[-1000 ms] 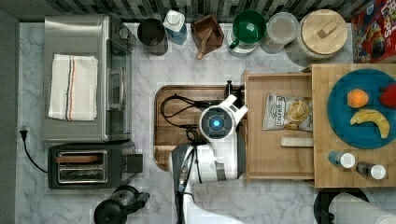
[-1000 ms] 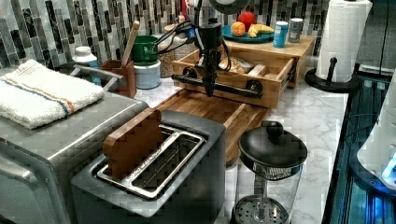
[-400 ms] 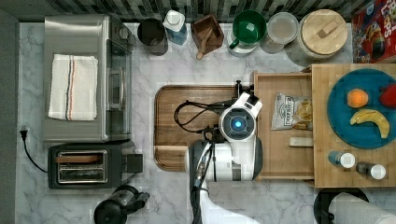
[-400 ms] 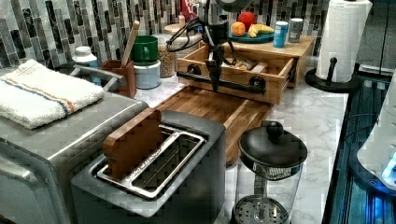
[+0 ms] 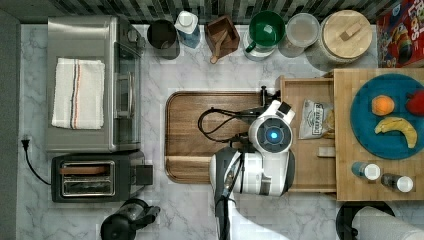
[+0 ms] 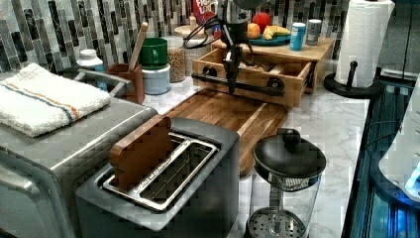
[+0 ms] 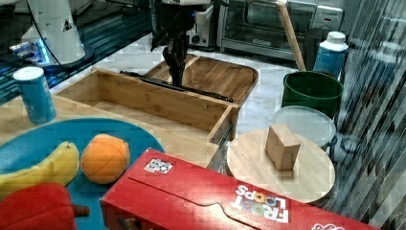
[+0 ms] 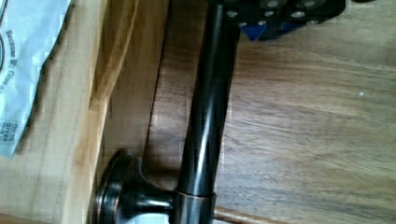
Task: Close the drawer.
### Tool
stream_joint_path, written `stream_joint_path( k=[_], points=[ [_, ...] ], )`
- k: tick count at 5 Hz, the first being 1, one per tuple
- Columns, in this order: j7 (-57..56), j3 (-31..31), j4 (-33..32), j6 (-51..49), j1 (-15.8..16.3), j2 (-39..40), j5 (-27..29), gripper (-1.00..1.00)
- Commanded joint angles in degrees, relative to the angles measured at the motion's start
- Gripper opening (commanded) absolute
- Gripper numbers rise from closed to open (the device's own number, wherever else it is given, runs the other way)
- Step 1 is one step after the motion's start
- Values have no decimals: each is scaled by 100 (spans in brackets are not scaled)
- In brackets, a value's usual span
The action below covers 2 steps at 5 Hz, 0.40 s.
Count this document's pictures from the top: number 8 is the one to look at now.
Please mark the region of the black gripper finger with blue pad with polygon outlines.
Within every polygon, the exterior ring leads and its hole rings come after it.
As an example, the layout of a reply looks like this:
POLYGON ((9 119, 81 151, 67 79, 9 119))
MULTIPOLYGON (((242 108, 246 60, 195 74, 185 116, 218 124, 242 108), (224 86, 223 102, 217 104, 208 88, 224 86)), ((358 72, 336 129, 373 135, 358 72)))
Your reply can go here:
POLYGON ((250 41, 277 39, 339 16, 346 0, 224 0, 226 19, 250 41))

